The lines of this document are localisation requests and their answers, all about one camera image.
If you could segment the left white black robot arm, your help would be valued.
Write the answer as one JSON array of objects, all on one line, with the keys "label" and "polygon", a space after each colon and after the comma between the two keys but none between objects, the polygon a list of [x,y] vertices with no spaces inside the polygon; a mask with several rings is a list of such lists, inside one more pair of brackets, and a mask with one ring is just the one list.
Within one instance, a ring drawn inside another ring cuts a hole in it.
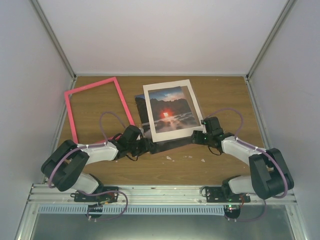
[{"label": "left white black robot arm", "polygon": [[98,202],[103,197],[103,184],[92,174],[84,173],[85,166],[121,158],[137,161],[153,148],[154,143],[144,137],[140,128],[129,125],[123,133],[102,143],[64,141],[42,164],[41,172],[48,178],[50,188],[61,192],[74,189],[84,193],[90,201]]}]

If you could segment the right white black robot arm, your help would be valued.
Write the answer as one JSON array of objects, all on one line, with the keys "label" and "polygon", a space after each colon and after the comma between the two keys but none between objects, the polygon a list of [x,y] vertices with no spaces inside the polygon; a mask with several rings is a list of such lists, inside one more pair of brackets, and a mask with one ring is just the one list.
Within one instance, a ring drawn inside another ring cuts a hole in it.
[{"label": "right white black robot arm", "polygon": [[264,149],[249,144],[234,134],[224,133],[217,117],[201,121],[205,131],[195,130],[192,142],[218,150],[219,154],[235,157],[249,166],[249,176],[234,176],[225,179],[221,196],[228,203],[240,194],[257,195],[263,200],[284,198],[294,188],[294,180],[281,151],[277,148]]}]

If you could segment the white paper mat border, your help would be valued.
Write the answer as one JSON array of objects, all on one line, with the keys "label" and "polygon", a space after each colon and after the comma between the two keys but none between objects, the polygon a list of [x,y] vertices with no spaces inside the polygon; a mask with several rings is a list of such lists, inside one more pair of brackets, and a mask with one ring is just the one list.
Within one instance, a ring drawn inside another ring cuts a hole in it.
[{"label": "white paper mat border", "polygon": [[150,104],[148,92],[152,91],[152,90],[181,87],[181,86],[185,86],[188,84],[191,84],[190,80],[185,79],[185,80],[178,80],[178,81],[154,83],[154,84],[148,84],[148,85],[143,86],[143,93],[144,93],[144,97],[145,97],[145,101],[146,101],[151,136],[152,136],[152,140],[154,142],[172,140],[172,139],[175,139],[175,137],[177,137],[177,138],[190,137],[193,134],[193,130],[192,130],[192,128],[187,128],[187,129],[174,130],[171,132],[156,133],[155,126],[153,123],[154,120],[153,120],[153,116],[152,116],[152,109],[151,109],[151,104]]}]

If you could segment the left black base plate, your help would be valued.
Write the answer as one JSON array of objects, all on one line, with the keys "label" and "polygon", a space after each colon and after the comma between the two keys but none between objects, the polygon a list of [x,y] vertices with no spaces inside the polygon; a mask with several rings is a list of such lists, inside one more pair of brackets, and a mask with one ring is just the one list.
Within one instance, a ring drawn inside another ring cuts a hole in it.
[{"label": "left black base plate", "polygon": [[118,201],[118,190],[119,188],[117,186],[104,186],[101,189],[97,189],[93,192],[93,194],[103,193],[100,195],[86,195],[79,191],[76,191],[75,193],[71,193],[70,197],[73,198],[75,202],[78,203],[99,203],[99,204],[105,204],[105,203],[116,203]]}]

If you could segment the vertical aluminium post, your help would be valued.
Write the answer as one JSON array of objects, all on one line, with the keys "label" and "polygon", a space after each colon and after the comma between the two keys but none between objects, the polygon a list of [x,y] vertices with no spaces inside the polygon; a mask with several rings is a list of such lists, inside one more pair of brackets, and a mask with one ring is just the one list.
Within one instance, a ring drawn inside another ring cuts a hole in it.
[{"label": "vertical aluminium post", "polygon": [[267,38],[265,39],[260,51],[258,52],[252,66],[250,67],[248,73],[245,75],[246,81],[249,81],[253,74],[255,73],[257,67],[259,66],[261,60],[267,53],[267,50],[271,46],[272,42],[274,41],[276,35],[280,31],[282,25],[285,23],[287,17],[289,16],[290,12],[292,11],[294,5],[296,4],[296,0],[287,0],[285,2],[284,7],[282,8],[279,16],[277,17],[273,27],[271,28]]},{"label": "vertical aluminium post", "polygon": [[38,0],[30,0],[30,4],[32,5],[35,13],[37,14],[41,24],[45,28],[45,31],[48,34],[49,39],[51,40],[53,46],[55,47],[59,57],[61,58],[66,70],[68,71],[69,75],[72,77],[73,80],[76,79],[77,75],[75,71],[73,70],[70,61],[67,58],[67,55],[65,54],[65,51],[63,50],[40,2]]}]

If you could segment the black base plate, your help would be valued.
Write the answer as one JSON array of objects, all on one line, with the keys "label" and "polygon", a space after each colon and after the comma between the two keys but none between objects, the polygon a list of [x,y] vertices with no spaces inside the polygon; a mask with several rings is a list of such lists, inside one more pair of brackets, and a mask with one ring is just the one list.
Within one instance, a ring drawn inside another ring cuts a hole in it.
[{"label": "black base plate", "polygon": [[97,189],[93,192],[93,194],[103,193],[100,195],[86,195],[79,191],[76,191],[75,193],[71,193],[70,197],[73,198],[75,202],[78,203],[99,203],[99,204],[105,204],[105,203],[116,203],[118,201],[118,190],[119,188],[117,186],[104,186],[101,189]]},{"label": "black base plate", "polygon": [[250,203],[251,198],[244,193],[233,193],[222,186],[205,186],[201,194],[208,203]]}]

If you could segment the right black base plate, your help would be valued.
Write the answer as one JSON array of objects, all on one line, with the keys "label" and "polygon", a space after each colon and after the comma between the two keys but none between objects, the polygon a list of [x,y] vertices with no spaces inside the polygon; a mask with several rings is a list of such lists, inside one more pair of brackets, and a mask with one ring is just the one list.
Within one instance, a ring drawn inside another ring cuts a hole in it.
[{"label": "right black base plate", "polygon": [[244,193],[233,193],[222,186],[205,186],[201,194],[208,203],[250,203],[251,198]]}]

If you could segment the left vertical aluminium post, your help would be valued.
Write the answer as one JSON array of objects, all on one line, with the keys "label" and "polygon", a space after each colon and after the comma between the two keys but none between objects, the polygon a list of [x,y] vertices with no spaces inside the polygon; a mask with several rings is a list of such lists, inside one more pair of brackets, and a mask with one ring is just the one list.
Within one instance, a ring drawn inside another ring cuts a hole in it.
[{"label": "left vertical aluminium post", "polygon": [[35,13],[37,14],[41,24],[45,28],[45,31],[48,34],[49,39],[51,40],[53,46],[55,47],[59,57],[61,58],[66,70],[68,71],[69,75],[72,77],[73,80],[76,79],[77,75],[75,71],[73,70],[70,61],[67,58],[67,55],[65,54],[65,51],[63,50],[40,2],[38,0],[30,0],[30,4],[32,5]]}]

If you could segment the sunset landscape photo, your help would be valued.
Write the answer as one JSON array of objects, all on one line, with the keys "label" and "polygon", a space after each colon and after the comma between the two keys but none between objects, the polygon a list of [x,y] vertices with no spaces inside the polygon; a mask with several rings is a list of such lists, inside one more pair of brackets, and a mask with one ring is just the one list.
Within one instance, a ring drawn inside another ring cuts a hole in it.
[{"label": "sunset landscape photo", "polygon": [[[155,89],[148,92],[156,133],[200,126],[199,118],[187,86]],[[192,143],[192,137],[183,137],[154,142],[149,123],[147,104],[144,94],[134,97],[144,136],[153,142],[150,154],[159,154]]]}]

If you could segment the right vertical aluminium post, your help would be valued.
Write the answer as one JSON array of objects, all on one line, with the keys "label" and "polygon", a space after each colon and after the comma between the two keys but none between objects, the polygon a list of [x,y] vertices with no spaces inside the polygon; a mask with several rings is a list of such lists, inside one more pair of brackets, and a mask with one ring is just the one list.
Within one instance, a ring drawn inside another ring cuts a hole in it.
[{"label": "right vertical aluminium post", "polygon": [[246,81],[249,81],[253,74],[255,73],[257,67],[259,66],[261,60],[267,53],[267,50],[271,46],[272,42],[274,41],[276,35],[280,31],[282,25],[285,23],[287,17],[289,16],[290,12],[292,11],[294,5],[296,4],[296,0],[287,0],[285,2],[284,7],[282,8],[279,16],[277,17],[273,27],[271,28],[267,38],[265,39],[260,51],[258,52],[252,66],[250,67],[248,73],[245,75]]}]

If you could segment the aluminium mounting rail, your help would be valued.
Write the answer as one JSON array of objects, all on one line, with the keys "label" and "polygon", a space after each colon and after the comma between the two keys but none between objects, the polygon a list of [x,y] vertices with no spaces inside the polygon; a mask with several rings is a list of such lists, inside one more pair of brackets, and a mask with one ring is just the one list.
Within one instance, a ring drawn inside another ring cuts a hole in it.
[{"label": "aluminium mounting rail", "polygon": [[[130,205],[240,205],[237,202],[208,202],[205,191],[200,185],[119,185]],[[75,204],[71,197],[76,191],[68,189],[64,192],[49,188],[46,184],[35,184],[31,187],[28,204]]]}]

